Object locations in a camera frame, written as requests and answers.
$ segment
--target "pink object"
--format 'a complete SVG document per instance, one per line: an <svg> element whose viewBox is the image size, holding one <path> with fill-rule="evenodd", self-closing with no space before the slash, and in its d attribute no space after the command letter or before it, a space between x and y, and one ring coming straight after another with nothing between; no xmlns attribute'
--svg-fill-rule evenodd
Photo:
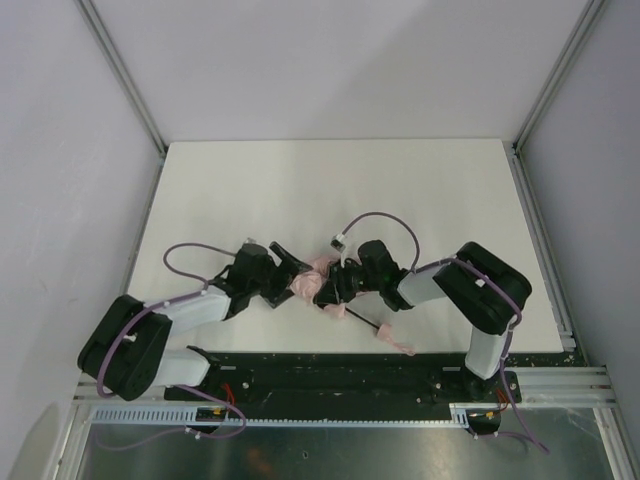
<svg viewBox="0 0 640 480"><path fill-rule="evenodd" d="M383 342L388 343L389 345L393 345L398 350L400 350L403 353L406 353L410 357L416 354L413 348L393 341L393 337L391 336L391 325L389 325L388 323L383 323L382 325L380 325L380 328L378 329L378 334L376 335L376 337L379 340L382 340Z"/></svg>
<svg viewBox="0 0 640 480"><path fill-rule="evenodd" d="M311 267L313 270L310 270L305 273L301 273L291 282L291 286L289 287L291 291L302 298L309 305L313 302L313 298L318 294L322 285L324 285L325 280L327 279L327 275L329 273L329 265L339 261L339 258L332 257L329 255L324 255L322 257L316 258L313 262L311 262ZM323 311L328 313L329 315L336 318L344 318L346 315L346 304L341 303L340 305L327 305L324 307ZM391 336L391 325L388 323L383 323L378 328L378 334L376 337L383 342L388 343L389 345L393 345L395 348L400 350L407 355L415 355L416 352L408 346L396 343L393 341L393 337Z"/></svg>
<svg viewBox="0 0 640 480"><path fill-rule="evenodd" d="M311 262L313 270L298 275L293 279L289 288L295 295L302 298L308 304L311 304L311 302L313 302L313 297L318 294L327 279L327 275L329 274L329 265L339 260L339 258L329 255L316 258ZM323 311L327 312L331 316L344 318L346 314L345 309L346 305L341 303L340 305L327 305Z"/></svg>

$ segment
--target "white arm segment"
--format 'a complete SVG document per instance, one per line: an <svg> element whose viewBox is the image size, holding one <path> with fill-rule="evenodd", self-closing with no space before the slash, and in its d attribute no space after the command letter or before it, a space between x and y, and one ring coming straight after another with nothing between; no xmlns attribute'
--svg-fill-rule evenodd
<svg viewBox="0 0 640 480"><path fill-rule="evenodd" d="M171 319L169 337L179 335L209 322L224 320L231 299L219 288L209 285L206 293L192 300L158 308L158 313ZM193 350L165 350L158 366L158 373L151 384L157 386L198 386L209 371L209 362Z"/></svg>
<svg viewBox="0 0 640 480"><path fill-rule="evenodd" d="M433 281L437 268L420 273L409 273L398 284L398 293L411 306L422 302L446 297L438 284ZM507 339L502 335L489 335L473 327L471 345L465 358L466 367L483 380L491 378L500 365L500 355Z"/></svg>
<svg viewBox="0 0 640 480"><path fill-rule="evenodd" d="M224 320L230 304L231 299L226 293L209 285L206 293L200 297L170 304L168 307L156 309L155 312L166 315L173 322L169 334L172 337L205 323Z"/></svg>
<svg viewBox="0 0 640 480"><path fill-rule="evenodd" d="M189 385L197 387L209 371L209 362L202 355L185 348L165 350L158 366L158 373L149 387Z"/></svg>
<svg viewBox="0 0 640 480"><path fill-rule="evenodd" d="M502 335L489 335L473 327L471 345L464 359L466 367L483 380L493 377L500 365L500 356L507 340L507 331Z"/></svg>

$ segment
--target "grey wall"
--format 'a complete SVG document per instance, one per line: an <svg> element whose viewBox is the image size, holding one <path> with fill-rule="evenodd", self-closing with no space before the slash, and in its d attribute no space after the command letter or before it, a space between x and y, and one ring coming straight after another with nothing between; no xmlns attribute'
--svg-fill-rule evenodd
<svg viewBox="0 0 640 480"><path fill-rule="evenodd" d="M0 478L37 479L157 160L70 0L0 3Z"/></svg>
<svg viewBox="0 0 640 480"><path fill-rule="evenodd" d="M640 451L640 2L611 2L525 149L589 357Z"/></svg>
<svg viewBox="0 0 640 480"><path fill-rule="evenodd" d="M513 139L586 0L96 0L167 141Z"/></svg>

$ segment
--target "metal frame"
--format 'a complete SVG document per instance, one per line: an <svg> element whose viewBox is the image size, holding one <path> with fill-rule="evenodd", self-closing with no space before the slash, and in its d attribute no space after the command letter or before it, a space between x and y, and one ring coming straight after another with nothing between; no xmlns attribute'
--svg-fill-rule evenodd
<svg viewBox="0 0 640 480"><path fill-rule="evenodd" d="M585 368L517 368L524 409L593 409L602 435L611 469L616 479L638 477L635 458L628 448L624 426L609 376L604 367ZM207 403L167 402L162 389L150 391L140 399L126 403L118 399L99 398L95 381L83 376L71 414L68 434L58 450L55 468L47 480L75 480L82 464L84 447L89 441L89 429L96 424L184 425L192 418L197 406ZM495 408L494 404L451 404L452 420L448 422L361 423L361 422L295 422L257 420L252 425L263 427L403 427L403 428L465 428L466 408Z"/></svg>
<svg viewBox="0 0 640 480"><path fill-rule="evenodd" d="M156 122L153 120L138 88L133 82L133 78L131 78L118 49L113 43L106 25L102 21L102 18L100 18L98 10L92 0L74 0L74 2L80 10L80 14L87 23L100 50L102 50L104 58L109 64L109 67L111 67L111 71L115 75L116 80L118 80L118 83L122 87L122 93L124 93L127 100L129 100L131 108L133 108L134 113L138 119L140 119L142 127L158 151L158 155L164 158L167 155L167 144L162 139L160 130L158 130Z"/></svg>
<svg viewBox="0 0 640 480"><path fill-rule="evenodd" d="M547 294L551 300L553 314L558 324L558 332L565 351L574 351L581 345L578 334L573 329L570 304L560 281L557 269L557 260L551 248L549 235L544 226L542 214L536 201L533 188L529 180L522 154L518 154L514 147L505 148L509 167L516 185L525 220L529 227L529 234L533 240L533 246L538 256L540 270L545 281Z"/></svg>
<svg viewBox="0 0 640 480"><path fill-rule="evenodd" d="M159 129L136 88L131 75L128 73L95 5L92 0L74 0L74 2L78 6L82 17L105 55L105 59L121 85L124 95L142 122L145 132L153 142L158 154L164 158L167 153L167 145L162 139ZM563 345L568 352L575 350L576 347L579 348L581 343L579 339L577 339L577 345L574 341L576 332L572 328L567 297L564 294L559 280L554 255L551 251L542 217L527 177L527 172L522 161L521 150L541 117L552 103L563 80L566 78L571 66L575 63L577 55L584 47L584 44L592 33L597 21L601 18L608 3L609 0L589 1L545 82L542 91L538 95L533 108L522 125L513 147L507 149L509 165L512 170L516 189L547 284L549 297L552 301L554 314L558 322L558 328L563 339ZM131 272L135 264L151 203L160 180L161 170L162 165L160 165L156 172L147 203L146 214L130 258L129 269L123 284L123 289L126 289L129 279L131 278ZM535 367L516 368L514 370L517 372L520 381L523 408L593 408L615 478L640 478L638 465L629 447L630 443L627 432L621 422L615 394L605 368ZM142 407L143 410L144 408L151 408L154 411L174 411L176 408L190 408L190 405L202 406L203 404L201 402L167 402L162 396L162 389L151 389L137 401L126 405L124 401L117 398L107 401L97 397L95 394L95 381L88 376L83 376L78 385L72 410L65 425L64 431L66 434L60 439L56 450L55 461L47 479L69 480L76 478L81 466L84 447L89 439L89 429L97 412L105 412L108 410L130 412L132 409L138 407ZM461 409L469 407L470 405L452 404L452 414L455 417ZM107 417L108 416L103 415L99 421L102 423L105 421L114 421L114 423L117 423L120 418L118 415L109 417L110 420ZM263 422L262 424L282 426L282 422ZM295 425L297 425L296 422L287 422L285 426ZM317 423L313 426L326 427L328 425Z"/></svg>
<svg viewBox="0 0 640 480"><path fill-rule="evenodd" d="M520 131L516 135L514 146L520 153L536 125L551 105L560 86L564 82L578 55L584 48L587 40L593 33L593 29L602 17L610 0L590 0L582 11L580 19L573 28L567 43L565 43L560 56L556 60L551 73L547 77L542 90L538 94L533 108L529 111Z"/></svg>

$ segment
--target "orange wire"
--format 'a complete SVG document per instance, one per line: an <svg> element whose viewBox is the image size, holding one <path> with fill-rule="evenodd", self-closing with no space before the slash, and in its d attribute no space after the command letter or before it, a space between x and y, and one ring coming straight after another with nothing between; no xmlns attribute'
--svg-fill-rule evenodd
<svg viewBox="0 0 640 480"><path fill-rule="evenodd" d="M231 391L231 387L228 383L222 384L222 388L227 392L227 401L231 400L231 405L236 404L236 397L233 396L233 392Z"/></svg>
<svg viewBox="0 0 640 480"><path fill-rule="evenodd" d="M504 412L507 408L509 408L509 400L500 388L496 388L496 394L498 395L498 401L500 402L500 411Z"/></svg>

